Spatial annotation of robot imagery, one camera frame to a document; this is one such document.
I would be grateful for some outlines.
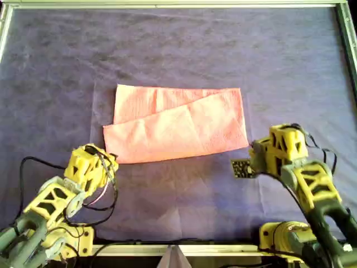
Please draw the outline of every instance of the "wrinkled fabric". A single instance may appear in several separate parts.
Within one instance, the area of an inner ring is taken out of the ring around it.
[[[106,150],[129,164],[210,155],[248,146],[239,88],[119,85]]]

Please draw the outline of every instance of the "table surface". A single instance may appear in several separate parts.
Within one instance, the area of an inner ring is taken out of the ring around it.
[[[356,110],[331,8],[15,10],[0,65],[1,226],[18,210],[24,156],[66,165],[73,148],[104,146],[118,83],[240,87],[249,139],[270,125],[303,125],[337,152],[335,184],[357,214]],[[247,156],[242,149],[121,165],[118,204],[97,235],[249,240],[264,222],[302,221],[276,181],[234,179],[230,159]],[[57,174],[27,163],[25,203]],[[104,216],[83,209],[76,219]]]

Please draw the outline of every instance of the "yellow base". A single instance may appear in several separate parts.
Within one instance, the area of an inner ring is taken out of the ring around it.
[[[287,239],[288,234],[291,232],[295,232],[296,230],[302,232],[307,231],[306,234],[311,238],[310,227],[305,223],[302,222],[266,223],[262,225],[261,228],[259,229],[259,241],[260,241],[259,248],[296,253],[292,251],[291,246],[289,244],[289,240]],[[295,262],[295,261],[302,262],[301,259],[292,256],[281,255],[281,254],[276,254],[276,256],[286,259],[287,262]]]

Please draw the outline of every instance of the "folded towel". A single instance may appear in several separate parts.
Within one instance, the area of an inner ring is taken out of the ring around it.
[[[118,85],[108,152],[121,164],[214,154],[248,146],[239,88]]]

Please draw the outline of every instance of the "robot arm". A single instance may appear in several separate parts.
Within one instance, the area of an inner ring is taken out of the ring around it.
[[[324,162],[308,160],[307,135],[297,124],[273,126],[269,137],[252,143],[250,159],[233,161],[236,177],[267,174],[291,189],[310,225],[267,223],[260,229],[260,247],[267,252],[297,253],[311,267],[356,265],[357,223],[342,206],[329,167]],[[352,251],[345,251],[332,236],[325,216],[336,222]]]
[[[115,187],[117,169],[115,156],[93,144],[74,150],[64,179],[48,180],[14,225],[0,233],[0,267],[39,267],[59,254],[74,257],[71,248],[78,248],[81,256],[90,254],[93,228],[70,227],[64,220],[98,188]]]

